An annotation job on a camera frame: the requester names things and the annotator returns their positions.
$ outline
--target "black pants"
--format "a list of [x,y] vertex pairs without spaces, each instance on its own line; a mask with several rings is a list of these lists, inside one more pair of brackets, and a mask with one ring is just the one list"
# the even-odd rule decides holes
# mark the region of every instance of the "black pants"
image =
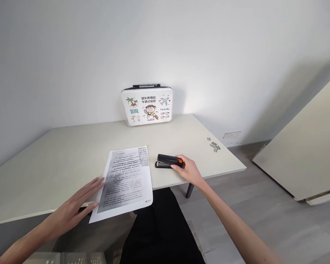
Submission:
[[205,263],[170,188],[153,191],[153,204],[137,211],[122,250],[125,263]]

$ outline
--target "white case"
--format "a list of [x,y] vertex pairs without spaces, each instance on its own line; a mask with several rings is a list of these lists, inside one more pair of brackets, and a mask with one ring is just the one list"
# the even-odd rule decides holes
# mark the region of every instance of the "white case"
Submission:
[[160,84],[133,85],[121,92],[130,126],[169,122],[172,118],[172,89]]

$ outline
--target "paper document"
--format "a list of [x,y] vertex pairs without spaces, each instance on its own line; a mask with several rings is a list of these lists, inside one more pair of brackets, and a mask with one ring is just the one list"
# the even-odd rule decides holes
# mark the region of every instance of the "paper document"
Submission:
[[105,186],[96,200],[99,206],[89,223],[151,205],[150,167],[147,147],[110,151],[104,171]]

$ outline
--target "stapler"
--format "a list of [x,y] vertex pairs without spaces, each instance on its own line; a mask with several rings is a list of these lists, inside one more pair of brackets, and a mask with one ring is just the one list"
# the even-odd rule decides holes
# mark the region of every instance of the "stapler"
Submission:
[[182,159],[175,157],[175,156],[158,154],[158,161],[155,163],[155,167],[172,169],[171,168],[172,164],[177,165],[182,168],[184,162]]

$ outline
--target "airplane illustration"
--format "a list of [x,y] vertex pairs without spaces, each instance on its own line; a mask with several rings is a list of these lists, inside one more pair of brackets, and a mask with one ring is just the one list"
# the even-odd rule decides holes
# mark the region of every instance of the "airplane illustration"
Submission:
[[165,103],[165,105],[168,105],[168,97],[167,98],[160,98],[160,100],[162,100],[162,102],[160,103],[161,105],[163,104],[163,103]]

